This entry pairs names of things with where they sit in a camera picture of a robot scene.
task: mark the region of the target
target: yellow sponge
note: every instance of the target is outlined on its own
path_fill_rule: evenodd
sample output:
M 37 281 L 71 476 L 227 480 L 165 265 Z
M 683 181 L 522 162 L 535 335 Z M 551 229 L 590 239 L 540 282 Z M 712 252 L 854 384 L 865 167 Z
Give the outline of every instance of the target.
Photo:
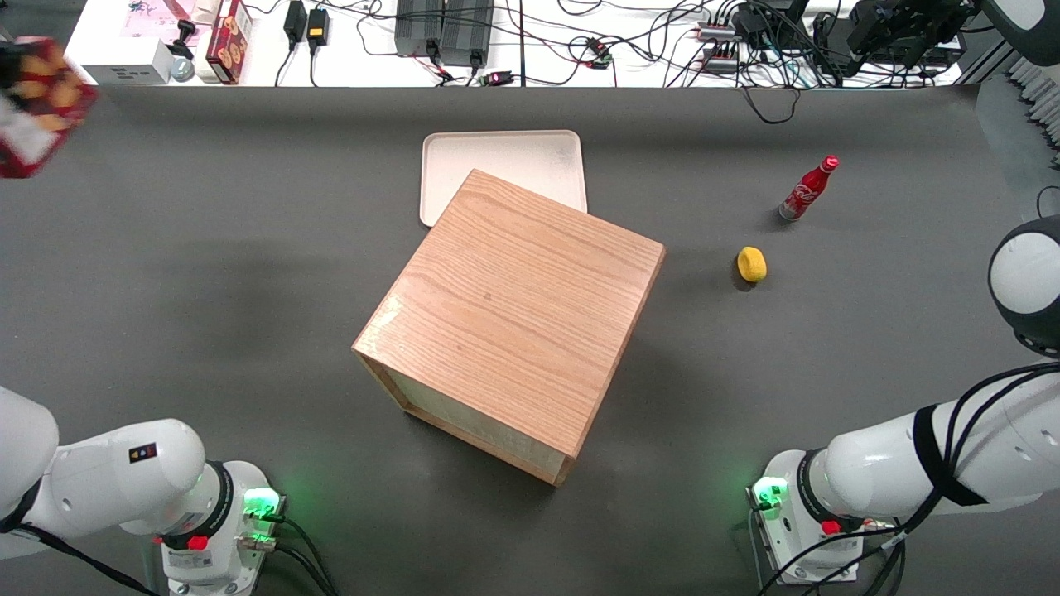
M 740 277 L 750 283 L 758 283 L 765 279 L 765 256 L 754 246 L 743 247 L 743 250 L 736 258 L 736 266 L 740 269 Z

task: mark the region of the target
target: red bottle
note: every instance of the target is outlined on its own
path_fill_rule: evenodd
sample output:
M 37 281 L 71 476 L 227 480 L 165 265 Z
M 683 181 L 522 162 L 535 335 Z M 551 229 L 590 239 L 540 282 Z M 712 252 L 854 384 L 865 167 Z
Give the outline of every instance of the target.
M 806 210 L 810 208 L 810 205 L 817 200 L 820 193 L 825 192 L 828 176 L 838 166 L 840 158 L 830 155 L 820 162 L 819 166 L 802 176 L 788 198 L 780 204 L 780 216 L 789 222 L 797 222 L 802 213 L 806 213 Z

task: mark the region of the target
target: red button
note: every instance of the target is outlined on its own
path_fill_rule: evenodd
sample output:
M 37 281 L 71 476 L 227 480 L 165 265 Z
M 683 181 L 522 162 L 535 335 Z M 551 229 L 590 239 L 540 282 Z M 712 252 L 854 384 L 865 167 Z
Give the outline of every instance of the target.
M 193 536 L 188 539 L 188 549 L 189 550 L 206 550 L 206 545 L 210 541 L 209 538 L 205 536 Z
M 832 536 L 833 533 L 840 533 L 843 527 L 835 520 L 825 520 L 820 523 L 820 531 L 825 532 L 825 536 Z

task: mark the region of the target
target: white tray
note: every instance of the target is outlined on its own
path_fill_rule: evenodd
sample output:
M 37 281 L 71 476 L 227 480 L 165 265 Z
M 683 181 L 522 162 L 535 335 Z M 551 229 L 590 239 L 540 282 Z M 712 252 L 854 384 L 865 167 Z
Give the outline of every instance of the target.
M 572 130 L 436 133 L 423 140 L 420 221 L 438 222 L 472 170 L 588 212 L 582 141 Z

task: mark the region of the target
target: green led light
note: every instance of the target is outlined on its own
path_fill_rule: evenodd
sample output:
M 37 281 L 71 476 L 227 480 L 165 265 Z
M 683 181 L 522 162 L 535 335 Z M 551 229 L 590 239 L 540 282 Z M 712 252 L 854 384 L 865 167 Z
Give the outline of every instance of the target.
M 250 489 L 243 495 L 243 512 L 248 515 L 278 513 L 279 509 L 280 493 L 268 487 Z
M 788 480 L 765 476 L 755 483 L 754 492 L 763 509 L 772 509 L 780 505 L 783 494 L 788 491 Z

